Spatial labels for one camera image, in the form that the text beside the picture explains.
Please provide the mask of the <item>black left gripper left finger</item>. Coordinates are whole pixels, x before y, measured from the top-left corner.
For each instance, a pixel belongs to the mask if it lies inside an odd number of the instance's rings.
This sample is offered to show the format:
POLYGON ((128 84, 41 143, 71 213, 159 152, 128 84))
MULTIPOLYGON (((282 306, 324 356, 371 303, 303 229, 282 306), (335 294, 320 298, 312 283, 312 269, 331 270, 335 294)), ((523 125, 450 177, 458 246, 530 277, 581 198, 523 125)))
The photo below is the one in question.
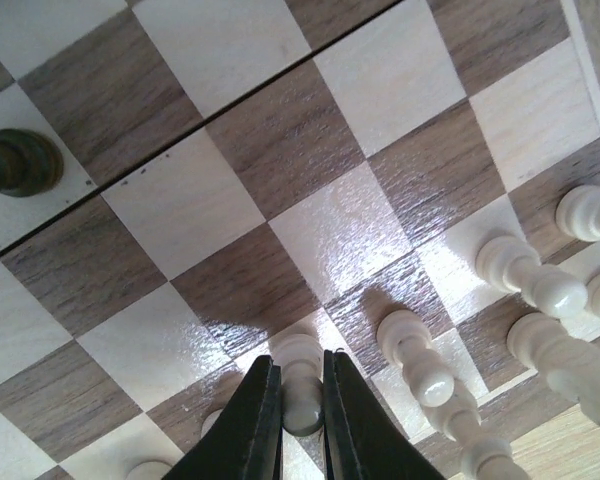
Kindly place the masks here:
POLYGON ((281 368, 261 355, 206 435, 165 477, 280 479, 282 443, 281 368))

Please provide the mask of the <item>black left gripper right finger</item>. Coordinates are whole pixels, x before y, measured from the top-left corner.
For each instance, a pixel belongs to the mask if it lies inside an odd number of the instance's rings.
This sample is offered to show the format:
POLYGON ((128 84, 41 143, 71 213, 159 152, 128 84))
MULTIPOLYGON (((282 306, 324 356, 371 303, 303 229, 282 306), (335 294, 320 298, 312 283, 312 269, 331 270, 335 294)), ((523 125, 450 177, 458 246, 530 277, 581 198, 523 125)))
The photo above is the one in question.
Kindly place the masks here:
POLYGON ((401 434, 344 351, 324 352, 327 479, 441 479, 401 434))

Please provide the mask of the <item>white pawn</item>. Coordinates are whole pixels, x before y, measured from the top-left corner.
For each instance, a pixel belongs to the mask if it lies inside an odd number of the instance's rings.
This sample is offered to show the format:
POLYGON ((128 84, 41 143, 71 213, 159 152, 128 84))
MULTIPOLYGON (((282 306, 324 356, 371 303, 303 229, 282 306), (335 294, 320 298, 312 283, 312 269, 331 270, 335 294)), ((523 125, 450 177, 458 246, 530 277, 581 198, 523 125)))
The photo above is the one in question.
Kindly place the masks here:
POLYGON ((323 356, 319 342, 307 334, 289 335, 272 349, 281 369, 283 427, 293 436, 309 436, 323 425, 323 356))

